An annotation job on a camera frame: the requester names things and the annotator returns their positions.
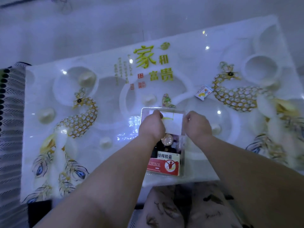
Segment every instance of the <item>tiled floor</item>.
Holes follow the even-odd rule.
[[[51,0],[0,10],[0,67],[41,64],[251,17],[276,14],[304,66],[304,0]]]

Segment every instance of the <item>small candy packet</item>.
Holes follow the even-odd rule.
[[[205,99],[205,97],[207,97],[209,94],[211,94],[212,91],[213,91],[213,89],[207,87],[206,85],[203,85],[199,89],[199,91],[196,92],[195,96],[203,101]]]

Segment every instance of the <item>red and white medicine box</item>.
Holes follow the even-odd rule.
[[[180,154],[157,152],[157,158],[150,158],[147,171],[179,176]]]

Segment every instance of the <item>pants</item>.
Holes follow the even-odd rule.
[[[153,187],[136,227],[185,227],[184,218],[173,203],[173,186]],[[195,183],[187,227],[242,228],[215,182]]]

